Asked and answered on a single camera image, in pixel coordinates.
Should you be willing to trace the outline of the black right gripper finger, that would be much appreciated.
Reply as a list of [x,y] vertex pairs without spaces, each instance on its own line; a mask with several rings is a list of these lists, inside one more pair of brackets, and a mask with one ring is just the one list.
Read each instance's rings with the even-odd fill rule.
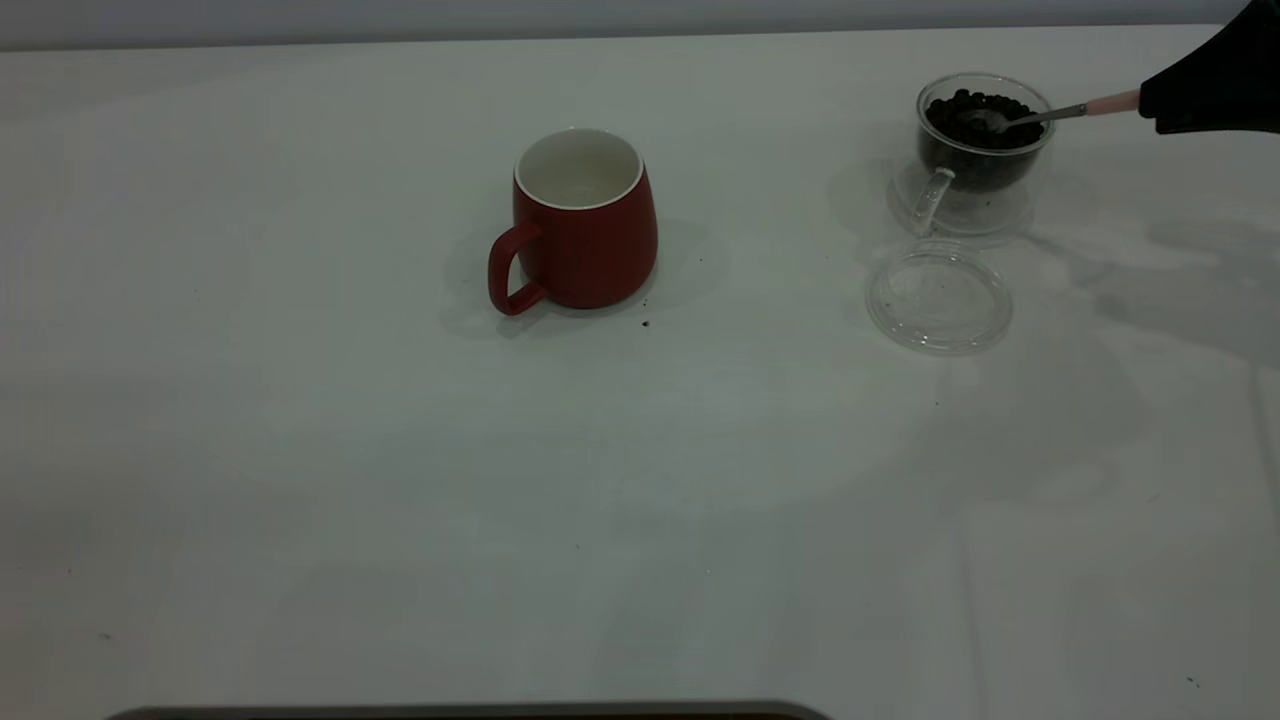
[[1155,120],[1158,135],[1190,135],[1208,132],[1256,132],[1279,135],[1277,117],[1160,117]]
[[1212,38],[1140,86],[1155,122],[1277,122],[1279,4],[1252,1]]

